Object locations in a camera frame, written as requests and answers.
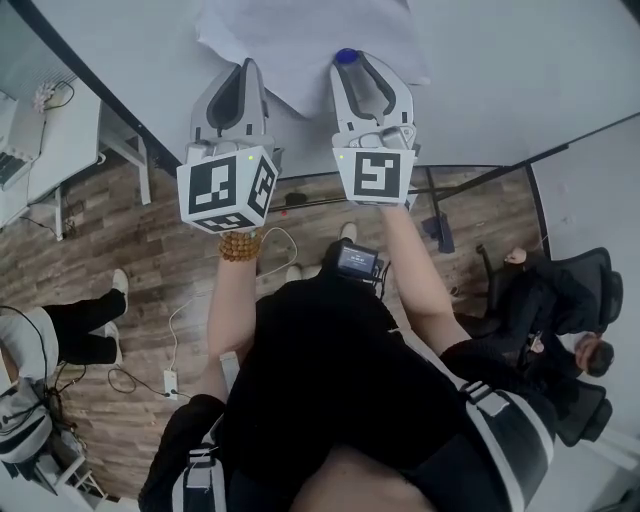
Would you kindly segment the person's left forearm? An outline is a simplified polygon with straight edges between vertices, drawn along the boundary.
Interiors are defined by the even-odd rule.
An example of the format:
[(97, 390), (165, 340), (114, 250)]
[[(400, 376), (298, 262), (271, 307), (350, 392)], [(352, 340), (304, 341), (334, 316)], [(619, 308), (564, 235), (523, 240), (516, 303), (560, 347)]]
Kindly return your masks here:
[(207, 321), (207, 364), (202, 391), (221, 401), (228, 396), (221, 357), (247, 346), (256, 326), (257, 261), (263, 230), (227, 233), (218, 246), (216, 271)]

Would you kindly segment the black waist device with screen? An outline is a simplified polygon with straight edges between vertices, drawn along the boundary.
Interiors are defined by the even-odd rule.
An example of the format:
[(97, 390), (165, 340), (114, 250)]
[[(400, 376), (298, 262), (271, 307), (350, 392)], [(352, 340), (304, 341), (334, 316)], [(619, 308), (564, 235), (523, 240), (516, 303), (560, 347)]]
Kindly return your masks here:
[(340, 277), (374, 284), (382, 281), (384, 261), (378, 251), (342, 238), (329, 245), (321, 269)]

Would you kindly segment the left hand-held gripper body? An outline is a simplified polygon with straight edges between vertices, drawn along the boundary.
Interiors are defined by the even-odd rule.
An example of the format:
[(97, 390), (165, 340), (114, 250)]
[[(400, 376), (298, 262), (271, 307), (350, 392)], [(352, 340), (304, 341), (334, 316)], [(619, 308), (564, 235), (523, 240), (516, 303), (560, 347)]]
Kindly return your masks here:
[(182, 221), (210, 234), (262, 227), (280, 156), (270, 135), (189, 143), (176, 170)]

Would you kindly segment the white desk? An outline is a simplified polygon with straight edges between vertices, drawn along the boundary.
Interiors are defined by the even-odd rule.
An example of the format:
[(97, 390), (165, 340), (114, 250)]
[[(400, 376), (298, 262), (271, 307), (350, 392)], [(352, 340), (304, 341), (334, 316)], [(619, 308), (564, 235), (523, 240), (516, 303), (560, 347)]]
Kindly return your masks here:
[(102, 101), (81, 80), (71, 82), (73, 97), (66, 105), (47, 112), (40, 157), (5, 190), (0, 189), (0, 230), (40, 204), (55, 213), (54, 234), (62, 240), (64, 182), (96, 164), (100, 149), (113, 150), (138, 170), (141, 202), (151, 203), (147, 148), (123, 138), (101, 121)]

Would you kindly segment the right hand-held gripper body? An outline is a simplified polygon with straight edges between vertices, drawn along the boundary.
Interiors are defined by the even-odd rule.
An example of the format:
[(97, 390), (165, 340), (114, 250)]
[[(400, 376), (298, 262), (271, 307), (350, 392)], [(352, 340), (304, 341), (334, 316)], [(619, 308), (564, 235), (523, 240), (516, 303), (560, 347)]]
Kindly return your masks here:
[(335, 134), (333, 154), (346, 198), (362, 205), (405, 205), (417, 154), (415, 138), (413, 124)]

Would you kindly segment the person's right forearm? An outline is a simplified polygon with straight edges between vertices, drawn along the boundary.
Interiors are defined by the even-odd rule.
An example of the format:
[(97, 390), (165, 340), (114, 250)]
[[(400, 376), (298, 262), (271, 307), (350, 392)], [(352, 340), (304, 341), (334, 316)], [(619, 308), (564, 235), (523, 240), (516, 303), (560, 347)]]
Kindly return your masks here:
[(402, 205), (380, 209), (391, 267), (414, 333), (438, 356), (469, 338), (455, 318), (451, 296)]

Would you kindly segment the white paper sheet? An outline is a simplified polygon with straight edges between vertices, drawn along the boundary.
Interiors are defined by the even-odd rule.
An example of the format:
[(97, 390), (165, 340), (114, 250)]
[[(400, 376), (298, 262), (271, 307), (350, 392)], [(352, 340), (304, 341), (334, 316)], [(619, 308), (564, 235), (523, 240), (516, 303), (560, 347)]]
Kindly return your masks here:
[(375, 56), (410, 85), (430, 82), (407, 0), (202, 0), (195, 27), (223, 59), (253, 59), (264, 86), (306, 118), (326, 107), (329, 67), (344, 48)]

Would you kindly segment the small white flower decoration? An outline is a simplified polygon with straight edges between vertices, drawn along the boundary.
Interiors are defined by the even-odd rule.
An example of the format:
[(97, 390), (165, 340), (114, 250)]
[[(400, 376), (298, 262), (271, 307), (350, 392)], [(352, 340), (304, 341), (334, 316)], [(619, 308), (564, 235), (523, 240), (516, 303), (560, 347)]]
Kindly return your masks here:
[(56, 92), (56, 85), (52, 82), (42, 83), (35, 91), (32, 104), (36, 112), (43, 113), (47, 108), (48, 101)]

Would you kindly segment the person's black top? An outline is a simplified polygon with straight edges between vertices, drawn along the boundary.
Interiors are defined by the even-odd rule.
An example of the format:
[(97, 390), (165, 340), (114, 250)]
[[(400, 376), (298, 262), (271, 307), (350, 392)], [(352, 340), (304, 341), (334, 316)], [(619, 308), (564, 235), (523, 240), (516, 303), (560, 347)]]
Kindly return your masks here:
[(229, 398), (197, 395), (169, 420), (141, 512), (289, 512), (345, 445), (402, 474), (437, 512), (521, 512), (553, 457), (551, 404), (489, 344), (466, 340), (434, 365), (362, 285), (312, 279), (257, 304), (252, 348)]

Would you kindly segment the window with white blinds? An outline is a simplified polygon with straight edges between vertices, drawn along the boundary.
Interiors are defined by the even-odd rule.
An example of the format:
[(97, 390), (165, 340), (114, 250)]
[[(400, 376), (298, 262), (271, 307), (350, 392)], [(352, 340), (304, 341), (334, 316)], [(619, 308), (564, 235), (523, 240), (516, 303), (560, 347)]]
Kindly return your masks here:
[(14, 100), (31, 100), (43, 83), (75, 79), (8, 1), (0, 0), (0, 92)]

